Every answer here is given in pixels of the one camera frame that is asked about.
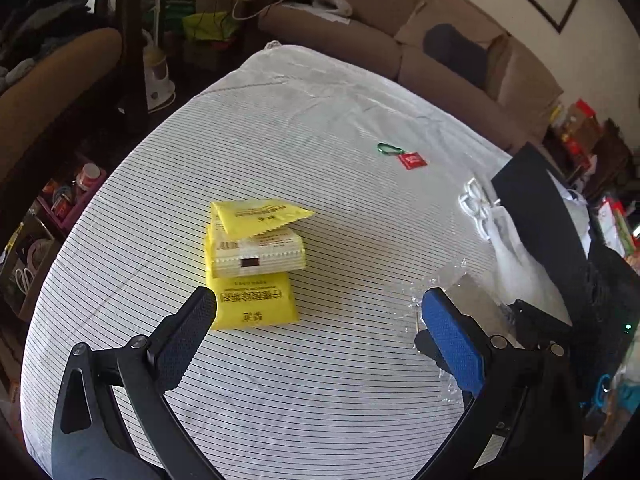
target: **striped tablecloth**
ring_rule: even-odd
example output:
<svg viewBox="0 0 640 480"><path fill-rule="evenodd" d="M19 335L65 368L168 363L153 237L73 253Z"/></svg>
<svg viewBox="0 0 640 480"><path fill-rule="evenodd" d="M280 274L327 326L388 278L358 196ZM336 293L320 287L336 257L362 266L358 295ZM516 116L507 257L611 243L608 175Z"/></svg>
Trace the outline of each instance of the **striped tablecloth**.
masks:
<svg viewBox="0 0 640 480"><path fill-rule="evenodd" d="M408 171L379 142L419 152ZM308 267L291 273L299 324L209 332L166 396L229 479L408 479L462 413L446 380L390 323L390 291L465 257L495 263L457 206L509 156L397 84L311 50L265 50L192 99L110 176L44 283L24 354L22 423L50 470L70 348L150 333L204 284L212 200L280 197ZM140 455L158 463L126 394Z"/></svg>

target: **yellow packet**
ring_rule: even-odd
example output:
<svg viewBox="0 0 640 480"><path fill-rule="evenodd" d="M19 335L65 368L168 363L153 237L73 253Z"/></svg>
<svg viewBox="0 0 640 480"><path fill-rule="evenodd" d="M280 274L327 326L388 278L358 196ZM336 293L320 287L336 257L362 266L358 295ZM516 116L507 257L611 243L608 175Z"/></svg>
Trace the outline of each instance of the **yellow packet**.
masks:
<svg viewBox="0 0 640 480"><path fill-rule="evenodd" d="M295 323L300 320L286 272L242 278L210 278L218 304L213 330Z"/></svg>
<svg viewBox="0 0 640 480"><path fill-rule="evenodd" d="M210 272L214 278L271 274L306 267L305 245L291 228L278 227L266 233L231 241L219 218L207 225L204 239Z"/></svg>
<svg viewBox="0 0 640 480"><path fill-rule="evenodd" d="M215 225L218 216L232 241L271 231L313 213L279 198L211 203L211 223Z"/></svg>
<svg viewBox="0 0 640 480"><path fill-rule="evenodd" d="M211 224L207 226L207 232L203 238L204 245L204 267L206 270L206 285L213 290L213 276L215 276L215 261L213 257L213 247L211 245L212 237L210 235Z"/></svg>

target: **white plastic bag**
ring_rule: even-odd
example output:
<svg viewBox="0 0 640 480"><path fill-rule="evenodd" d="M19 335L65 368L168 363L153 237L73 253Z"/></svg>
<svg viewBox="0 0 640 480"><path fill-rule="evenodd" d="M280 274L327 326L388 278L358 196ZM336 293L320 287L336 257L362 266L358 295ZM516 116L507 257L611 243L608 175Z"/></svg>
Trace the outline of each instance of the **white plastic bag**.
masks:
<svg viewBox="0 0 640 480"><path fill-rule="evenodd" d="M501 302L523 300L572 325L558 288L545 268L526 250L511 216L503 206L489 211L486 230L497 260L495 293Z"/></svg>
<svg viewBox="0 0 640 480"><path fill-rule="evenodd" d="M580 241L582 243L584 256L588 258L589 248L591 247L591 236L589 234L590 225L587 201L577 191L574 191L573 189L567 189L562 184L560 184L551 174L551 172L547 171L547 173L549 175L549 178L556 185L558 194L564 201L564 206L566 207L566 210L569 213L572 222L574 223L575 231L578 233L578 237L580 238Z"/></svg>

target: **clear plastic wrap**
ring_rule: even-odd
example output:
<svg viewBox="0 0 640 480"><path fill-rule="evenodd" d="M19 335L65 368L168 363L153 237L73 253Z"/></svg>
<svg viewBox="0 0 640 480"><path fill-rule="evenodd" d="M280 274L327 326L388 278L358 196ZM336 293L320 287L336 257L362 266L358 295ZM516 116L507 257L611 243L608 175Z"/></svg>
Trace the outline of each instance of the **clear plastic wrap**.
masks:
<svg viewBox="0 0 640 480"><path fill-rule="evenodd" d="M403 303L394 305L389 311L389 316L394 331L403 342L415 348L415 335L420 330L426 328L422 315L420 314L420 306L424 293L434 286L439 286L446 292L449 287L457 283L466 273L466 260L463 258L462 260L455 260L448 263L435 274L425 276L422 280L416 282L398 282L392 285L391 292L400 295ZM438 393L438 398L442 402L461 404L462 391L458 387L456 378L444 370L440 370L438 378L444 383L444 386Z"/></svg>
<svg viewBox="0 0 640 480"><path fill-rule="evenodd" d="M508 306L495 301L491 294L471 276L467 260L454 260L441 267L431 276L416 282L399 282L392 292L401 302L390 309L391 322L398 337L408 346L414 345L417 332L428 328L421 316L424 293L431 287L444 290L462 314L472 316L488 335L500 334L515 347L520 347L515 338L514 316ZM453 376L440 371L444 383L438 396L443 402L462 402L462 392Z"/></svg>

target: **plastic bag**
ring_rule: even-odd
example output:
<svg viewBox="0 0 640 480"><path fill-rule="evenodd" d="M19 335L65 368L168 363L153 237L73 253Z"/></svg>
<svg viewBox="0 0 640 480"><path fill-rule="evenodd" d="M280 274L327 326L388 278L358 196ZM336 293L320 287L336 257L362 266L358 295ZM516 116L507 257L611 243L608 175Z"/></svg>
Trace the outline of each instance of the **plastic bag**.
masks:
<svg viewBox="0 0 640 480"><path fill-rule="evenodd" d="M182 19L184 36L189 41L226 41L239 28L228 12L199 12Z"/></svg>
<svg viewBox="0 0 640 480"><path fill-rule="evenodd" d="M567 212L569 213L569 216L574 223L575 231L578 233L580 241L582 242L584 256L588 258L589 248L591 247L591 236L589 234L589 230L591 228L588 209L589 205L581 194L573 189L565 188L556 180L556 178L551 174L550 171L547 171L547 173L549 175L549 178L556 185L558 194L564 201Z"/></svg>
<svg viewBox="0 0 640 480"><path fill-rule="evenodd" d="M497 261L495 295L502 303L523 300L560 321L572 325L562 296L545 268L524 247L511 216L494 206L486 222Z"/></svg>
<svg viewBox="0 0 640 480"><path fill-rule="evenodd" d="M402 298L402 303L390 307L389 317L397 336L407 346L415 348L415 335L418 331L426 328L420 312L424 293L434 286L439 286L446 291L466 273L466 260L456 260L422 280L398 282L391 286L391 291ZM456 378L444 370L440 370L438 379L443 383L442 388L438 391L438 399L446 403L462 404L462 391L458 387Z"/></svg>
<svg viewBox="0 0 640 480"><path fill-rule="evenodd" d="M395 334L409 348L415 348L415 335L425 328L420 313L424 293L434 286L439 286L446 292L466 272L466 260L455 260L431 276L425 276L415 282L396 282L389 287L389 291L401 300L401 303L389 306L389 319Z"/></svg>

